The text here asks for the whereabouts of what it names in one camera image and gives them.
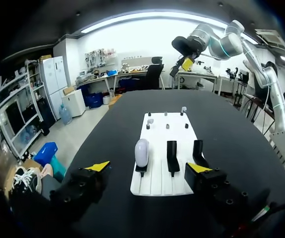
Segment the white refrigerator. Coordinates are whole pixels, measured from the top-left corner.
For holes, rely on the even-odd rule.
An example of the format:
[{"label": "white refrigerator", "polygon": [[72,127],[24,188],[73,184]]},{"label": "white refrigerator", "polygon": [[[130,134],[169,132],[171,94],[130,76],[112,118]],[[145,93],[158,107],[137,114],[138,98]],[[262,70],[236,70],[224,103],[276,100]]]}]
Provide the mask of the white refrigerator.
[{"label": "white refrigerator", "polygon": [[46,92],[56,119],[60,119],[59,107],[64,97],[63,89],[67,87],[67,81],[63,65],[63,57],[45,59],[41,63],[41,74]]}]

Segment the black chair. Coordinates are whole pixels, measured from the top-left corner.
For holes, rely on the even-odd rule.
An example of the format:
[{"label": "black chair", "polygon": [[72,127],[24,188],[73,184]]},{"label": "black chair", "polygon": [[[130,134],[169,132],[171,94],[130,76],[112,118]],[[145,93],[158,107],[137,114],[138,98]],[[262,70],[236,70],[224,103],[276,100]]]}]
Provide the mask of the black chair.
[{"label": "black chair", "polygon": [[151,59],[152,65],[149,66],[146,77],[142,80],[141,89],[159,89],[159,78],[163,70],[162,57],[153,57]]}]

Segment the white cabinet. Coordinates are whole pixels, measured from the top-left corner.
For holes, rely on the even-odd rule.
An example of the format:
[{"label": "white cabinet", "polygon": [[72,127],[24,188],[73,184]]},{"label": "white cabinet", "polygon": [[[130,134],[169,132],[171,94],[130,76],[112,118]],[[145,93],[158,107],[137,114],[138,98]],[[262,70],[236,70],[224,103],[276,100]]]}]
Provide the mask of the white cabinet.
[{"label": "white cabinet", "polygon": [[54,60],[53,58],[43,60],[43,79],[47,87],[48,94],[56,92],[59,87],[57,85],[57,77],[54,70]]},{"label": "white cabinet", "polygon": [[85,112],[85,103],[82,91],[76,90],[62,98],[64,106],[68,108],[72,117],[77,117]]},{"label": "white cabinet", "polygon": [[62,104],[62,98],[61,95],[59,94],[59,92],[55,92],[53,94],[50,95],[50,101],[52,104],[52,109],[54,112],[55,117],[58,119],[60,119],[60,115],[59,115],[59,108]]},{"label": "white cabinet", "polygon": [[67,87],[67,81],[64,71],[63,57],[55,57],[54,59],[54,67],[55,74],[57,76],[57,85],[59,89]]}]

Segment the white cylinder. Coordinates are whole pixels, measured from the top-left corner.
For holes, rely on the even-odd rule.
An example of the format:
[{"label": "white cylinder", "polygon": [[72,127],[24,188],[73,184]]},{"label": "white cylinder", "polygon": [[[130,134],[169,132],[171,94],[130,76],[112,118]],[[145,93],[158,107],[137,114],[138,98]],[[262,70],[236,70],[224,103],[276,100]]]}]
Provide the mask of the white cylinder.
[{"label": "white cylinder", "polygon": [[108,105],[110,101],[111,101],[110,96],[104,96],[104,97],[103,97],[103,103],[104,103],[104,105]]}]

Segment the floor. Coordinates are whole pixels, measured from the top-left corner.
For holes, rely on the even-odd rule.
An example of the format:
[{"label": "floor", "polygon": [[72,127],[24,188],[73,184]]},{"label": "floor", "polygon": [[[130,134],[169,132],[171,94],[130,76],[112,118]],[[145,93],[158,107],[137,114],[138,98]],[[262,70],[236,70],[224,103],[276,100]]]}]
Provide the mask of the floor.
[{"label": "floor", "polygon": [[68,168],[76,152],[107,111],[108,105],[102,105],[99,108],[86,110],[83,115],[73,118],[68,125],[64,125],[62,120],[58,120],[50,128],[50,133],[47,136],[39,136],[30,147],[29,152],[38,153],[45,143],[54,141],[58,148],[57,159]]}]

